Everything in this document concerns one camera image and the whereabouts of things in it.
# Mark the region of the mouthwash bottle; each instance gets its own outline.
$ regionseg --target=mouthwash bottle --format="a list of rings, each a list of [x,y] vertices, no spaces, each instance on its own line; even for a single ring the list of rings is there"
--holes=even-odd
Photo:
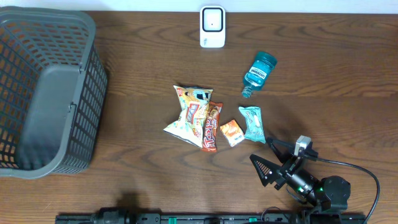
[[[274,56],[265,52],[258,52],[252,67],[243,77],[243,97],[249,98],[254,90],[261,90],[277,63],[278,61]]]

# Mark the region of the basket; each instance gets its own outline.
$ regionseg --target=basket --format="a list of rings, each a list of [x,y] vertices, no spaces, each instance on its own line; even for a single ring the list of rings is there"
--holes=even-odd
[[[82,12],[0,9],[0,177],[88,167],[108,82],[94,37]]]

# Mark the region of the teal pouch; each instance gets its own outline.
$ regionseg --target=teal pouch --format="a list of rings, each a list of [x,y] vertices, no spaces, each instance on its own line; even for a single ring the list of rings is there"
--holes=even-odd
[[[247,130],[244,138],[252,141],[266,143],[266,137],[262,128],[261,109],[258,106],[244,108],[239,107],[239,111],[246,119]]]

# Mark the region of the snack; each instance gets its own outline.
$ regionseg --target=snack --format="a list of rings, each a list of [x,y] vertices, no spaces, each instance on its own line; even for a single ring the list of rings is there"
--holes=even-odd
[[[243,131],[235,120],[220,126],[220,129],[231,147],[234,147],[244,139]]]
[[[261,109],[258,106],[250,106],[244,108],[239,107],[239,111],[246,119],[246,126],[248,127],[244,138],[266,143],[266,137],[262,128]]]
[[[203,137],[203,151],[216,152],[216,130],[220,118],[222,103],[210,102],[207,119],[205,122],[205,135]]]
[[[211,92],[202,88],[182,88],[174,86],[181,104],[181,113],[177,121],[169,124],[164,131],[202,147],[203,123],[205,122]]]

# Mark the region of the wood grain surface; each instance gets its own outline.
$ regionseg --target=wood grain surface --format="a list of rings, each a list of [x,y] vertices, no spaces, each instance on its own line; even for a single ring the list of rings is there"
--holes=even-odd
[[[0,223],[53,223],[60,212],[101,207],[163,212],[262,212],[300,205],[264,188],[249,155],[277,162],[258,142],[229,147],[220,132],[210,154],[163,129],[178,118],[173,85],[214,89],[220,123],[246,130],[238,106],[262,109],[268,135],[310,136],[320,157],[363,166],[381,182],[369,223],[398,223],[398,16],[227,14],[222,49],[199,44],[199,13],[89,12],[109,88],[90,168],[37,180],[1,179]],[[262,91],[241,96],[257,51],[279,63]],[[321,179],[351,183],[348,211],[367,214],[373,179],[358,170],[309,162]]]

